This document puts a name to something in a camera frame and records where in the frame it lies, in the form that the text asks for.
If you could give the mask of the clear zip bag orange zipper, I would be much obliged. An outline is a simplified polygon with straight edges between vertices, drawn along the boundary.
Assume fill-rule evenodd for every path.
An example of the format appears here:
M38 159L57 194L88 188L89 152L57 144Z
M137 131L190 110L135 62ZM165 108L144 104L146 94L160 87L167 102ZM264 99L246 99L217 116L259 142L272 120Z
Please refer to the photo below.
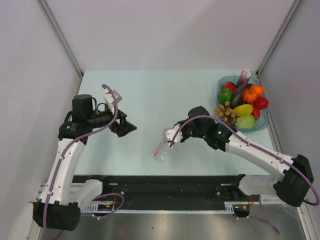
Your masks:
M168 146L168 142L165 141L165 139L163 138L159 145L157 146L157 148L154 151L154 159L158 162L163 162L168 158L168 150L169 146Z

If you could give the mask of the grey toy fish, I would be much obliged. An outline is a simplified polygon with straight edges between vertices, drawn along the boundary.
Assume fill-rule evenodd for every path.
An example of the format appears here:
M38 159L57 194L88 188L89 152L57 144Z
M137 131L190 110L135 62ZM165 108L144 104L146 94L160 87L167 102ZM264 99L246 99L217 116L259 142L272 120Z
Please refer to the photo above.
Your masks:
M242 94L243 94L245 88L247 87L249 80L251 78L252 78L251 76L249 78L247 78L245 80L244 84L242 84L241 86L239 86L237 88L235 94L232 96L232 100L231 100L231 104L230 104L232 107L236 106L240 102Z

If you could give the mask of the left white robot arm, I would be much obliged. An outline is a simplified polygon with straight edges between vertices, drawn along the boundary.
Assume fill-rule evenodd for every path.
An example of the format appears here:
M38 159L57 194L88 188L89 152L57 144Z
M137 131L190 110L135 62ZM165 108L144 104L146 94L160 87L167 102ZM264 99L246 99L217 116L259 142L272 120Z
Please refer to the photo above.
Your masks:
M126 120L127 115L118 109L122 97L115 90L104 96L104 110L90 94L76 95L72 110L67 113L58 131L55 161L45 187L33 203L33 220L39 227L73 231L81 213L96 197L105 200L111 188L99 179L89 179L74 193L71 186L78 161L88 138L104 129L110 129L119 138L137 127Z

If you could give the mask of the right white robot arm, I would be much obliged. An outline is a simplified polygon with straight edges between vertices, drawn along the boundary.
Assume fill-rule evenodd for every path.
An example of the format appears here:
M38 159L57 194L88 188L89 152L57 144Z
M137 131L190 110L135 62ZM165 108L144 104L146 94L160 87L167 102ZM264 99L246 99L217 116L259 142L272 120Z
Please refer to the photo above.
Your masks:
M272 151L211 116L202 106L191 109L188 118L178 121L173 129L170 146L188 138L203 139L209 147L240 156L275 177L272 188L286 204L293 207L300 207L303 203L320 204L311 165L305 156L293 157Z

